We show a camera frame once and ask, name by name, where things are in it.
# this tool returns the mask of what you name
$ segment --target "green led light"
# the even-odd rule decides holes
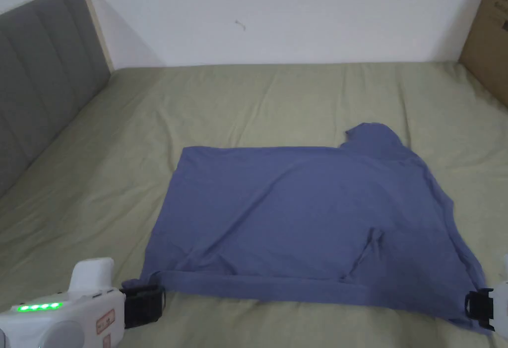
[[[62,303],[32,304],[30,306],[18,307],[18,312],[47,311],[51,309],[59,309],[60,307],[62,307]]]

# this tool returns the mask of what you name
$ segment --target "gray upholstered headboard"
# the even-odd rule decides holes
[[[109,77],[85,0],[0,15],[0,196]]]

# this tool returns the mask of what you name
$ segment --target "bed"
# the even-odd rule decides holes
[[[184,147],[337,146],[369,121],[426,161],[488,284],[505,278],[508,111],[458,63],[133,68],[104,85],[0,199],[1,309],[66,290],[82,259],[112,257],[118,287],[137,278]],[[390,309],[169,293],[121,347],[492,344]]]

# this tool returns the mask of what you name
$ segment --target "white wall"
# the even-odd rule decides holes
[[[0,0],[0,11],[23,1],[26,0]],[[457,59],[480,3],[93,1],[116,68]]]

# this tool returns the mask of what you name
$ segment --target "blue cloth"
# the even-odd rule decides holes
[[[427,165],[383,124],[347,137],[340,148],[185,148],[141,282],[389,307],[484,331],[464,312],[482,268]]]

